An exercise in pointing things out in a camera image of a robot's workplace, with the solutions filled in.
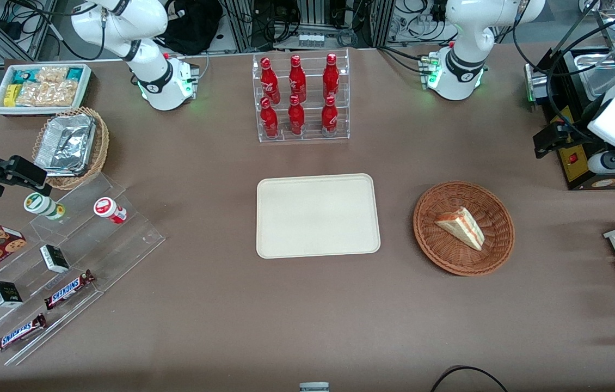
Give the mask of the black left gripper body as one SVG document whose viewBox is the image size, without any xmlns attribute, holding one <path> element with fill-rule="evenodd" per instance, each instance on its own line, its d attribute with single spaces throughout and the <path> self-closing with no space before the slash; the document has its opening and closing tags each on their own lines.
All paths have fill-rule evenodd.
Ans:
<svg viewBox="0 0 615 392">
<path fill-rule="evenodd" d="M 579 140 L 588 141 L 589 143 L 599 143 L 603 144 L 604 141 L 601 137 L 596 136 L 593 131 L 590 131 L 588 125 L 597 114 L 602 110 L 601 105 L 604 101 L 605 97 L 597 97 L 594 99 L 582 112 L 580 118 L 578 120 L 570 120 L 566 116 L 564 116 L 559 110 L 558 105 L 554 101 L 553 97 L 550 97 L 550 107 L 555 112 L 556 117 L 558 117 L 558 122 L 561 127 L 567 131 L 568 134 L 575 133 L 578 134 Z"/>
</svg>

